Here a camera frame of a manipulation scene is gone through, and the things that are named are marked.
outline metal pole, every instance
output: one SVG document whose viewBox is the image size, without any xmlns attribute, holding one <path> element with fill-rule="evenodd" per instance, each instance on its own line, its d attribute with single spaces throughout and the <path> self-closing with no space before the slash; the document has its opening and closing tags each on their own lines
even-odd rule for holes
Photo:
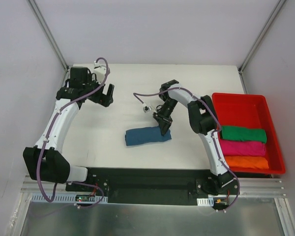
<svg viewBox="0 0 295 236">
<path fill-rule="evenodd" d="M 260 31 L 257 39 L 255 40 L 254 44 L 252 45 L 251 49 L 249 50 L 248 55 L 246 56 L 244 62 L 242 63 L 241 67 L 239 68 L 239 73 L 242 74 L 248 63 L 250 62 L 252 56 L 256 52 L 258 46 L 263 41 L 266 33 L 270 29 L 271 25 L 273 24 L 274 20 L 282 10 L 284 4 L 287 2 L 287 0 L 279 0 L 275 6 L 275 8 L 272 10 L 269 18 L 267 19 L 265 25 L 263 26 L 262 30 Z"/>
<path fill-rule="evenodd" d="M 30 5 L 30 7 L 32 8 L 33 13 L 36 16 L 39 24 L 41 25 L 44 33 L 46 34 L 47 39 L 50 42 L 53 50 L 55 51 L 55 53 L 56 53 L 56 55 L 57 55 L 57 57 L 58 57 L 61 65 L 63 66 L 63 68 L 65 70 L 67 70 L 69 68 L 68 67 L 68 64 L 65 62 L 65 59 L 64 59 L 64 57 L 63 57 L 63 55 L 62 55 L 62 53 L 61 53 L 61 51 L 60 51 L 60 49 L 58 47 L 58 45 L 57 45 L 57 43 L 56 43 L 53 35 L 51 34 L 51 31 L 50 31 L 50 29 L 49 29 L 49 27 L 48 27 L 48 25 L 47 25 L 47 23 L 46 23 L 43 15 L 41 14 L 41 11 L 40 11 L 40 9 L 39 9 L 36 1 L 35 0 L 28 0 L 28 3 Z"/>
</svg>

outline robotic arm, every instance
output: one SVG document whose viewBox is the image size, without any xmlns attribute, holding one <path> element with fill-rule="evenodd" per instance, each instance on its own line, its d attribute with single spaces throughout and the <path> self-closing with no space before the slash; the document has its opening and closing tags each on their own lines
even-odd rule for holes
<svg viewBox="0 0 295 236">
<path fill-rule="evenodd" d="M 61 110 L 61 108 L 69 102 L 98 88 L 103 82 L 105 74 L 106 67 L 96 62 L 94 63 L 93 73 L 91 73 L 87 67 L 70 68 L 70 79 L 68 79 L 65 82 L 65 86 L 61 87 L 57 92 L 55 109 L 44 133 L 34 147 L 26 147 L 23 152 L 23 158 L 32 179 L 37 180 L 36 168 L 38 158 L 44 142 L 47 142 L 43 153 L 44 159 L 42 160 L 40 167 L 40 177 L 42 181 L 65 183 L 67 181 L 86 180 L 88 173 L 87 168 L 71 165 L 62 156 L 61 153 L 64 139 L 71 122 L 77 115 L 85 100 L 89 99 L 94 103 L 99 103 L 104 107 L 108 107 L 114 101 L 114 85 L 109 84 L 107 94 L 103 93 L 105 86 L 103 85 L 91 96 L 74 102 L 63 110 Z M 57 113 L 59 114 L 58 118 L 53 121 Z"/>
<path fill-rule="evenodd" d="M 227 169 L 229 166 L 224 159 L 218 135 L 215 132 L 217 124 L 200 101 L 184 89 L 172 88 L 182 88 L 182 85 L 176 80 L 162 84 L 159 97 L 164 101 L 164 104 L 153 113 L 153 118 L 158 122 L 161 134 L 165 135 L 172 125 L 171 113 L 176 104 L 179 102 L 188 109 L 190 126 L 199 135 L 205 146 L 212 173 L 211 179 L 202 189 L 209 194 L 217 195 L 219 189 L 225 187 L 234 179 L 234 176 Z M 201 100 L 206 103 L 216 117 L 211 98 L 206 95 L 201 97 Z"/>
</svg>

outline white wall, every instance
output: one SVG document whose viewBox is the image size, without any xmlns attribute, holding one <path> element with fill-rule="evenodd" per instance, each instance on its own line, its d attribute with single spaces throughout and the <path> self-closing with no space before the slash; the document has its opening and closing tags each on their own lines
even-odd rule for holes
<svg viewBox="0 0 295 236">
<path fill-rule="evenodd" d="M 250 93 L 265 95 L 284 155 L 295 216 L 295 0 L 286 3 L 244 72 Z"/>
<path fill-rule="evenodd" d="M 27 172 L 23 149 L 47 124 L 62 77 L 27 2 L 0 1 L 0 236 Z"/>
<path fill-rule="evenodd" d="M 278 0 L 37 0 L 69 64 L 240 66 Z"/>
</svg>

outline tabletop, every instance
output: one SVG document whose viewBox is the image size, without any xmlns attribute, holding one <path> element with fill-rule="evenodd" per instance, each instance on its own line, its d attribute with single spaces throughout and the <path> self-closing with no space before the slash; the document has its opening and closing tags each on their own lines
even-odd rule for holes
<svg viewBox="0 0 295 236">
<path fill-rule="evenodd" d="M 92 71 L 93 64 L 86 66 Z M 188 110 L 177 104 L 172 113 L 172 140 L 135 147 L 125 144 L 128 129 L 157 126 L 144 113 L 133 92 L 156 93 L 161 84 L 179 81 L 198 96 L 214 92 L 244 93 L 236 66 L 111 64 L 104 92 L 114 84 L 114 102 L 108 108 L 87 100 L 71 123 L 62 155 L 73 165 L 109 168 L 209 169 L 200 137 L 188 119 Z M 143 97 L 156 107 L 158 97 Z"/>
</svg>

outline metal frame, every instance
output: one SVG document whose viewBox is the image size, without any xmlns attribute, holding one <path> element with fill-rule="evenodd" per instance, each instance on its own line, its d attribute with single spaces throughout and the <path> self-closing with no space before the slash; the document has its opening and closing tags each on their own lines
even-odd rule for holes
<svg viewBox="0 0 295 236">
<path fill-rule="evenodd" d="M 256 38 L 254 44 L 249 50 L 244 62 L 240 66 L 238 73 L 240 75 L 240 80 L 242 83 L 242 87 L 245 93 L 248 93 L 247 88 L 244 83 L 244 78 L 242 76 L 243 71 L 249 64 L 251 58 L 254 53 L 266 37 L 266 33 L 269 31 L 270 27 L 274 23 L 280 11 L 283 9 L 283 6 L 287 0 L 279 0 L 271 12 L 269 18 L 267 19 L 265 25 L 263 26 L 261 32 Z M 68 64 L 65 61 L 37 3 L 35 0 L 28 0 L 28 3 L 33 10 L 35 17 L 37 18 L 39 24 L 42 27 L 45 35 L 47 36 L 48 41 L 51 44 L 54 52 L 56 53 L 62 67 L 65 70 L 63 82 L 68 78 Z M 239 179 L 241 185 L 240 196 L 241 198 L 273 198 L 276 203 L 276 207 L 278 210 L 278 214 L 280 217 L 280 221 L 283 227 L 284 234 L 287 236 L 295 236 L 295 222 L 291 214 L 291 209 L 289 207 L 287 193 L 283 186 L 282 180 L 279 178 L 240 178 Z M 47 193 L 51 193 L 53 189 L 53 183 L 44 183 L 44 188 Z M 65 184 L 58 184 L 57 191 L 62 195 L 69 195 L 73 192 L 65 191 Z M 21 198 L 18 206 L 17 215 L 14 216 L 13 228 L 11 229 L 11 234 L 13 236 L 20 235 L 23 223 L 26 217 L 26 213 L 30 204 L 30 200 L 32 199 L 32 193 L 38 193 L 39 189 L 37 187 L 37 183 L 34 180 L 31 180 L 29 176 L 26 176 L 23 187 L 21 189 Z M 83 194 L 84 192 L 74 192 L 74 194 Z"/>
</svg>

